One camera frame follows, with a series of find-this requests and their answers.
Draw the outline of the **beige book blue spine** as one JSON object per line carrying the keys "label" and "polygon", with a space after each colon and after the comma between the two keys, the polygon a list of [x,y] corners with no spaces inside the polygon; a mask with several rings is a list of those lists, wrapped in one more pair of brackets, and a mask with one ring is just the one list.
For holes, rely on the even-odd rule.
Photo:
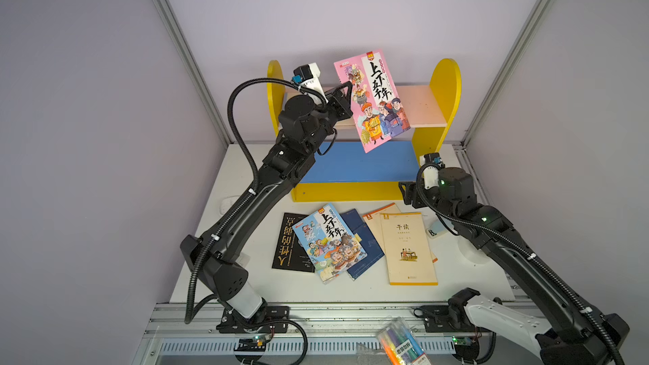
{"label": "beige book blue spine", "polygon": [[[287,93],[284,95],[282,106],[286,107],[287,102],[295,96],[299,96],[299,92],[289,89]],[[339,120],[336,123],[335,128],[338,130],[351,130],[355,127],[355,124],[356,124],[355,116],[351,116],[351,118]]]}

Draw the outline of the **pink cartoon cover book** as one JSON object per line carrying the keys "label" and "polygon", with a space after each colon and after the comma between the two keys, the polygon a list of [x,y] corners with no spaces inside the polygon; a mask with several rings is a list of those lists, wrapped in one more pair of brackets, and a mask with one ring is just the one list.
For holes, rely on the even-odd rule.
{"label": "pink cartoon cover book", "polygon": [[365,52],[334,66],[341,83],[352,84],[353,122],[366,153],[412,128],[383,52]]}

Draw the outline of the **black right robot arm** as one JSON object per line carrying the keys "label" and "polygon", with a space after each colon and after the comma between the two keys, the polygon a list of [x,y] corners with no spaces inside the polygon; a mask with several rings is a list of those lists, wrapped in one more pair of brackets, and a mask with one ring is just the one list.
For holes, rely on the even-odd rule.
{"label": "black right robot arm", "polygon": [[427,207],[450,232],[485,253],[532,299],[542,319],[500,305],[467,287],[449,301],[453,327],[487,329],[545,364],[622,364],[630,332],[618,314],[603,314],[565,283],[495,207],[480,204],[473,177],[460,167],[426,162],[413,182],[398,187],[405,204]]}

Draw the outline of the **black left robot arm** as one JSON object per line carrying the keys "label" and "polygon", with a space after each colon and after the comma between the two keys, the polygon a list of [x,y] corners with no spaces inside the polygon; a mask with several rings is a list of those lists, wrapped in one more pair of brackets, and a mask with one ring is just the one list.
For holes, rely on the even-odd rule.
{"label": "black left robot arm", "polygon": [[[279,114],[282,125],[275,144],[257,165],[234,121],[238,95],[256,84],[278,84],[294,89]],[[250,79],[237,86],[227,105],[228,123],[252,170],[252,181],[234,205],[200,236],[189,235],[180,244],[190,270],[184,322],[191,324],[211,300],[231,309],[240,319],[262,326],[267,303],[248,283],[248,272],[238,262],[243,247],[275,205],[290,193],[316,163],[325,139],[336,134],[336,124],[348,120],[353,86],[347,81],[320,93],[295,80]]]}

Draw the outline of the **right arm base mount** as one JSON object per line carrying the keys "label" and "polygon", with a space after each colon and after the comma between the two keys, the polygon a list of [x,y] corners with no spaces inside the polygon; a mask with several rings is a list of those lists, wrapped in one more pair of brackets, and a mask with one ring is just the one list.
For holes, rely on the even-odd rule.
{"label": "right arm base mount", "polygon": [[416,307],[412,312],[415,318],[422,320],[426,332],[466,332],[478,333],[488,331],[477,327],[471,322],[465,308],[473,297],[480,292],[465,288],[454,294],[445,304],[424,305]]}

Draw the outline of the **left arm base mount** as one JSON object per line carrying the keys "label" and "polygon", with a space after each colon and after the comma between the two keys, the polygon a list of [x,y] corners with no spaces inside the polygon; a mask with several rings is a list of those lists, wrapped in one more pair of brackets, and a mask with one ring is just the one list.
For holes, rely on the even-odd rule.
{"label": "left arm base mount", "polygon": [[275,336],[287,334],[289,315],[288,306],[263,306],[251,319],[225,309],[216,331],[226,336],[237,335],[235,352],[262,353]]}

